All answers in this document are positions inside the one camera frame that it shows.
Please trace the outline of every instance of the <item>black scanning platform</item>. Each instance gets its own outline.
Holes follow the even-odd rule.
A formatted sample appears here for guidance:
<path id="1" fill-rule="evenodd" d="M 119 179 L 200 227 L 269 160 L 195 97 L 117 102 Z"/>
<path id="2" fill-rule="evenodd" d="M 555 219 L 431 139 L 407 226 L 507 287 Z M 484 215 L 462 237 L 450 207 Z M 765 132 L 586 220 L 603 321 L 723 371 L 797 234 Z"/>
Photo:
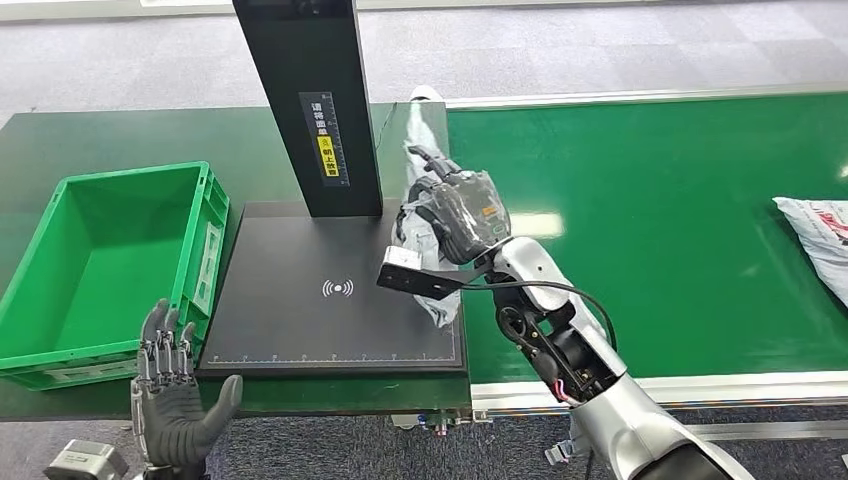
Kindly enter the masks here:
<path id="1" fill-rule="evenodd" d="M 398 205 L 312 218 L 247 204 L 198 375 L 466 371 L 461 309 L 436 328 L 412 295 L 375 284 Z"/>

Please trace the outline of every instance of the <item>gray robot hand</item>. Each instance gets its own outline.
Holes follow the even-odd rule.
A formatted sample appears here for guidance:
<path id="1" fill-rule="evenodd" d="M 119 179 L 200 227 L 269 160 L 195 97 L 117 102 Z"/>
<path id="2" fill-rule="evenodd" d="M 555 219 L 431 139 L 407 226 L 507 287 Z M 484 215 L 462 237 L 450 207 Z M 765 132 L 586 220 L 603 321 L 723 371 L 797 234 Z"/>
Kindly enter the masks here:
<path id="1" fill-rule="evenodd" d="M 202 475 L 206 456 L 241 404 L 242 378 L 229 377 L 204 413 L 193 371 L 194 324 L 175 342 L 178 318 L 179 310 L 163 299 L 142 326 L 139 374 L 130 387 L 133 434 L 148 470 L 200 469 Z"/>

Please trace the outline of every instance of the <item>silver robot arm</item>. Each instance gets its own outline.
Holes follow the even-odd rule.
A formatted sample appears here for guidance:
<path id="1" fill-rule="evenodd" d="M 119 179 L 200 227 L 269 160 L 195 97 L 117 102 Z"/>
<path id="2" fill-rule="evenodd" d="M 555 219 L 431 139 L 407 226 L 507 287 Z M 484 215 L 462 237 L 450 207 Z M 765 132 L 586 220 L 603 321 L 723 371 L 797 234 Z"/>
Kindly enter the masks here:
<path id="1" fill-rule="evenodd" d="M 515 238 L 494 256 L 494 271 L 517 281 L 549 281 L 570 285 L 538 242 Z M 571 292 L 549 287 L 523 287 L 526 298 L 541 312 L 555 312 L 572 303 Z M 718 446 L 704 442 L 659 407 L 633 378 L 600 326 L 575 316 L 559 338 L 570 338 L 591 351 L 615 380 L 583 401 L 581 393 L 564 392 L 575 422 L 598 458 L 617 479 L 753 480 Z M 576 348 L 562 343 L 566 348 Z"/>
<path id="2" fill-rule="evenodd" d="M 597 458 L 621 480 L 753 480 L 730 455 L 704 442 L 660 408 L 627 373 L 614 331 L 575 308 L 574 295 L 597 301 L 565 278 L 530 238 L 510 237 L 509 217 L 485 172 L 461 170 L 417 153 L 440 177 L 414 188 L 416 212 L 433 225 L 445 257 L 473 270 L 421 269 L 415 252 L 389 247 L 377 283 L 431 298 L 459 289 L 491 290 L 498 328 L 530 362 Z M 471 285 L 483 276 L 485 285 Z M 545 333 L 540 324 L 548 322 Z"/>

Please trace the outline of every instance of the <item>label on crate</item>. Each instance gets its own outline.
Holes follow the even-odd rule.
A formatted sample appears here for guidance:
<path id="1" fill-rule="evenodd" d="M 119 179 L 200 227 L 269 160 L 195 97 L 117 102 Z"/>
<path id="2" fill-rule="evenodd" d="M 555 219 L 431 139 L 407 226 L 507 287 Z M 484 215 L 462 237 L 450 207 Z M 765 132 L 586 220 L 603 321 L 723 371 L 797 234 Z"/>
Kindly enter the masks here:
<path id="1" fill-rule="evenodd" d="M 349 187 L 347 164 L 331 92 L 300 92 L 300 104 L 325 187 Z"/>

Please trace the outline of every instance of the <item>yellow warning label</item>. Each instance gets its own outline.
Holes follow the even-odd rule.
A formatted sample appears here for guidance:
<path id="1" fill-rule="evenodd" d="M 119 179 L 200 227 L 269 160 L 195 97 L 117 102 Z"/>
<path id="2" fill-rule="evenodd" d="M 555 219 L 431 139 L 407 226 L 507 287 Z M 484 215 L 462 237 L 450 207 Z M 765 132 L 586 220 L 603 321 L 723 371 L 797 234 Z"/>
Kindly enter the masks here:
<path id="1" fill-rule="evenodd" d="M 318 135 L 318 151 L 321 152 L 321 162 L 324 164 L 324 174 L 328 177 L 339 176 L 339 165 L 336 163 L 336 151 L 333 139 L 328 135 Z"/>

